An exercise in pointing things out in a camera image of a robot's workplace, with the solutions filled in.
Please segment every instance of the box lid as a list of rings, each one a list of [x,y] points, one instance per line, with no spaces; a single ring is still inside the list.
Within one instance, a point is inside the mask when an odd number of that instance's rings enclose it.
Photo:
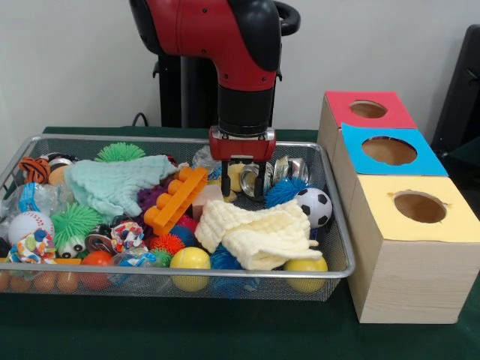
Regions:
[[[417,128],[394,92],[327,91],[325,96],[339,128],[342,124],[363,128]]]
[[[480,221],[450,178],[359,175],[358,180],[384,239],[480,242]]]
[[[342,131],[346,150],[359,174],[448,176],[418,130],[343,124]]]

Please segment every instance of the black and white ball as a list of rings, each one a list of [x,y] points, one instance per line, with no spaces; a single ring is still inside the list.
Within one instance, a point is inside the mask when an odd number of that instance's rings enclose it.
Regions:
[[[299,191],[295,199],[308,216],[310,227],[316,229],[327,224],[332,216],[332,201],[329,196],[315,187]]]

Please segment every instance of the baseball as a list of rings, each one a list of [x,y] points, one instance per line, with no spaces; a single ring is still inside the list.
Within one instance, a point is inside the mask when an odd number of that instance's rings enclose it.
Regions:
[[[38,211],[26,211],[18,214],[8,227],[8,241],[12,245],[18,244],[20,240],[37,229],[44,229],[52,237],[55,236],[53,223],[45,214]]]

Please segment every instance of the mint green towel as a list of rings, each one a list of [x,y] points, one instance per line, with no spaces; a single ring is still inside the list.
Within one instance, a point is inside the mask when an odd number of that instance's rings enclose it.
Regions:
[[[158,155],[113,163],[83,160],[69,166],[64,177],[76,201],[110,221],[117,215],[140,215],[137,192],[153,188],[176,170],[167,156]]]

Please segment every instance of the black cable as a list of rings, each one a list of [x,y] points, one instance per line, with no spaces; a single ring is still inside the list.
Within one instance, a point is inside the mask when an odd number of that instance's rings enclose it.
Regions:
[[[133,118],[132,126],[137,126],[137,122],[139,118],[143,118],[143,124],[145,124],[145,126],[149,126],[149,121],[147,120],[147,117],[143,112],[139,112],[138,114],[135,115],[135,117]]]

